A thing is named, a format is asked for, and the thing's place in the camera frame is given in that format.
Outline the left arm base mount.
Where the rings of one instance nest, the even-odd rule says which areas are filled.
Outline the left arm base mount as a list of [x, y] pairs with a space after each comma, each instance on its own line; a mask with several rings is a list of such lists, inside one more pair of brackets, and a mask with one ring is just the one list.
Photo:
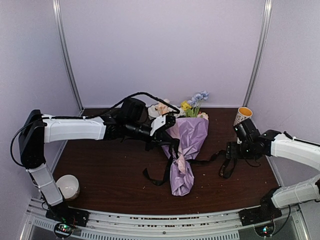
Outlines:
[[53, 214], [51, 210], [47, 210], [45, 217], [62, 223], [67, 223], [73, 226], [86, 227], [90, 213], [86, 210], [69, 208], [64, 215]]

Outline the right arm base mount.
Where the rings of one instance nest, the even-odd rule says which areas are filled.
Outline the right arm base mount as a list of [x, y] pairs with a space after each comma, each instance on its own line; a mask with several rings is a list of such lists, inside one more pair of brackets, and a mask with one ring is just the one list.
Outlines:
[[255, 225], [271, 221], [282, 216], [282, 211], [275, 207], [258, 206], [239, 211], [239, 218], [243, 226]]

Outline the black printed ribbon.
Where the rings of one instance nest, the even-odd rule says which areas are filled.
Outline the black printed ribbon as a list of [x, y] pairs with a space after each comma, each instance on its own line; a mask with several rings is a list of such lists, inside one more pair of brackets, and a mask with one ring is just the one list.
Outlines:
[[182, 159], [180, 157], [175, 159], [171, 149], [169, 150], [169, 155], [170, 157], [161, 180], [151, 178], [147, 169], [144, 169], [142, 174], [156, 186], [161, 186], [167, 181], [170, 181], [171, 189], [174, 191], [178, 189], [190, 190], [194, 185], [194, 175], [191, 165], [207, 165], [215, 161], [218, 157], [224, 156], [225, 160], [219, 169], [218, 175], [223, 179], [229, 179], [238, 162], [237, 158], [226, 159], [226, 149], [214, 153], [209, 160]]

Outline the patterned mug orange inside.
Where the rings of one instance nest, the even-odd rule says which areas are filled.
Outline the patterned mug orange inside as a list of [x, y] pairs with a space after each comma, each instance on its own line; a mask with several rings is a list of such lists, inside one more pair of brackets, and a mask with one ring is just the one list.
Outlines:
[[246, 119], [249, 119], [251, 118], [253, 115], [253, 112], [247, 108], [247, 107], [239, 107], [237, 109], [237, 113], [236, 113], [236, 116], [235, 116], [235, 119], [234, 119], [234, 122], [233, 122], [233, 126], [239, 124], [240, 122], [246, 120]]

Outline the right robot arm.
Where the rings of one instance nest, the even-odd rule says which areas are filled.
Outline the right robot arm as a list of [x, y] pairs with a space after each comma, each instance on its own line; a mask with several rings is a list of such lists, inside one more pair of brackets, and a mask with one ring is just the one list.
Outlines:
[[[231, 143], [227, 155], [235, 159], [258, 160], [262, 156], [285, 158], [320, 170], [320, 145], [298, 139], [286, 131], [269, 129], [260, 133], [250, 118], [233, 126], [236, 137], [241, 141]], [[270, 190], [260, 201], [256, 210], [259, 220], [268, 220], [276, 209], [320, 200], [320, 175], [291, 186]]]

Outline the peach flower stem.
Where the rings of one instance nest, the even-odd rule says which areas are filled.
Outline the peach flower stem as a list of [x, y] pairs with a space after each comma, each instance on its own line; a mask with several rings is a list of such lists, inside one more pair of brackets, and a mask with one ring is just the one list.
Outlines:
[[154, 109], [157, 117], [167, 114], [171, 111], [170, 107], [162, 102], [158, 102], [158, 104], [155, 105]]

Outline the blue flower stem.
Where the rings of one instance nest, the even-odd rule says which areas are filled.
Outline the blue flower stem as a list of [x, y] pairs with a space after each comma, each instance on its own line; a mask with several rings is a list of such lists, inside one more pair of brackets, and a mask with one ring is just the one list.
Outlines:
[[203, 101], [206, 101], [209, 98], [209, 93], [206, 90], [195, 93], [187, 103], [192, 107], [192, 117], [197, 117], [200, 107]]

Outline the scalloped white bowl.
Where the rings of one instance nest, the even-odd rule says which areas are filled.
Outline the scalloped white bowl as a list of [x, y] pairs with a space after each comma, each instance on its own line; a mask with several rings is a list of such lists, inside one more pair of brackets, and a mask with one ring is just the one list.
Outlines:
[[160, 116], [159, 112], [158, 112], [158, 105], [151, 105], [148, 109], [148, 116], [150, 119], [154, 119]]

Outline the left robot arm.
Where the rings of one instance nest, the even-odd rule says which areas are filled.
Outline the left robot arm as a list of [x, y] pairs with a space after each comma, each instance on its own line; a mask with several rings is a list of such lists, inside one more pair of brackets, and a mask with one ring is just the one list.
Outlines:
[[30, 112], [24, 126], [17, 131], [20, 161], [16, 164], [26, 169], [43, 194], [52, 213], [61, 222], [72, 218], [65, 198], [53, 179], [44, 156], [46, 143], [70, 140], [111, 141], [126, 137], [145, 142], [147, 151], [157, 146], [169, 146], [170, 154], [178, 154], [179, 139], [167, 130], [176, 123], [175, 113], [163, 113], [149, 124], [139, 120], [146, 104], [132, 94], [113, 107], [90, 116], [52, 116], [42, 114], [39, 109]]

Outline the pink wrapping paper sheet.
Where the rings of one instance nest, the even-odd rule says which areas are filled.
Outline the pink wrapping paper sheet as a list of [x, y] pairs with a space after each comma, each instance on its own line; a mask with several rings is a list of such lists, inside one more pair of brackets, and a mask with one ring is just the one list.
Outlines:
[[[167, 130], [170, 136], [179, 139], [178, 157], [175, 159], [196, 159], [208, 135], [209, 120], [198, 117], [177, 118], [175, 125]], [[190, 193], [188, 189], [172, 190], [173, 196], [183, 197]]]

